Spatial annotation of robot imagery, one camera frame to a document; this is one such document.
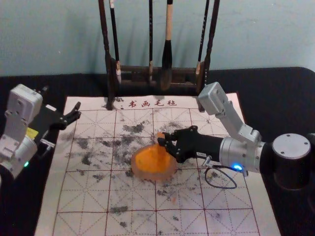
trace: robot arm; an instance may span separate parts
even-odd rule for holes
[[[62,115],[50,105],[43,105],[42,91],[18,85],[10,91],[4,133],[0,138],[0,184],[14,180],[28,165],[40,146],[45,155],[55,144],[45,140],[52,129],[63,130],[80,118],[78,102],[73,110]]]
[[[159,138],[158,143],[165,146],[177,162],[199,157],[205,159],[204,165],[208,167],[212,167],[211,161],[220,162],[245,177],[248,171],[272,173],[278,185],[286,189],[298,189],[308,183],[313,135],[306,138],[283,134],[270,144],[262,142],[260,133],[242,122],[217,82],[205,86],[198,100],[209,115],[220,119],[230,137],[201,135],[197,126],[165,133],[165,139]]]

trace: blue wall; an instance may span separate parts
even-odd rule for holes
[[[196,66],[204,6],[205,0],[174,0],[174,66]],[[108,0],[105,7],[114,55]],[[147,65],[148,1],[116,0],[115,10],[121,63]],[[166,0],[154,0],[158,66],[165,12]],[[104,73],[104,53],[97,0],[0,0],[0,75]],[[274,66],[315,71],[315,1],[222,0],[211,69]]]

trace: black table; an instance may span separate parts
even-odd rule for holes
[[[238,92],[246,123],[259,130],[265,142],[283,133],[305,135],[315,132],[315,73],[301,67],[211,71],[226,93]],[[46,102],[63,111],[67,96],[106,96],[105,75],[53,75],[0,78],[0,133],[9,91],[22,83],[30,88],[50,87]],[[154,88],[123,87],[119,95],[162,94]],[[196,95],[193,89],[171,89],[168,95]],[[52,133],[50,140],[57,139]],[[1,190],[0,234],[33,235],[52,155],[33,160],[16,181]],[[285,191],[263,176],[278,227],[284,236],[315,235],[315,214],[307,194],[315,188],[315,178],[303,190]]]

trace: yellow label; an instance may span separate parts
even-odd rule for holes
[[[30,139],[35,139],[36,135],[38,134],[38,131],[28,128],[26,131],[26,135],[30,138]]]

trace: blue led light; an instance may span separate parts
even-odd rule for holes
[[[239,165],[239,164],[233,165],[233,168],[238,170],[238,171],[241,171],[243,169],[243,167],[241,165]]]

